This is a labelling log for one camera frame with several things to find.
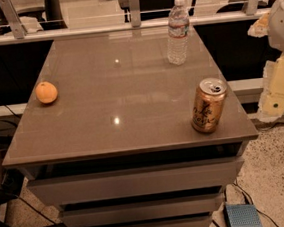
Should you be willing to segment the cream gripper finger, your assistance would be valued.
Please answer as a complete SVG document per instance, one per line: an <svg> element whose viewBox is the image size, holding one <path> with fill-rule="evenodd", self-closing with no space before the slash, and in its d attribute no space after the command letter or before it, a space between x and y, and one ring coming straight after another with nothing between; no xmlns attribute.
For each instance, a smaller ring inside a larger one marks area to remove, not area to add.
<svg viewBox="0 0 284 227"><path fill-rule="evenodd" d="M263 14L248 29L248 35L251 37L262 38L268 34L269 13Z"/></svg>
<svg viewBox="0 0 284 227"><path fill-rule="evenodd" d="M284 115L284 53L275 62L267 61L263 71L259 120L277 120Z"/></svg>

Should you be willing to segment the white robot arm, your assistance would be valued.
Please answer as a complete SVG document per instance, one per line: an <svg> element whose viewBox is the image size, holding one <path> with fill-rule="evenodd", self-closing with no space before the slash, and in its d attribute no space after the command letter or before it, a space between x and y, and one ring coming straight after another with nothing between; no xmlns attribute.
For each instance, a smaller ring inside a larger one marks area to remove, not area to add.
<svg viewBox="0 0 284 227"><path fill-rule="evenodd" d="M251 37L268 37L271 48L282 54L267 61L263 69L263 91L258 104L258 119L268 123L284 115L284 0L276 0L269 13L263 14L248 29Z"/></svg>

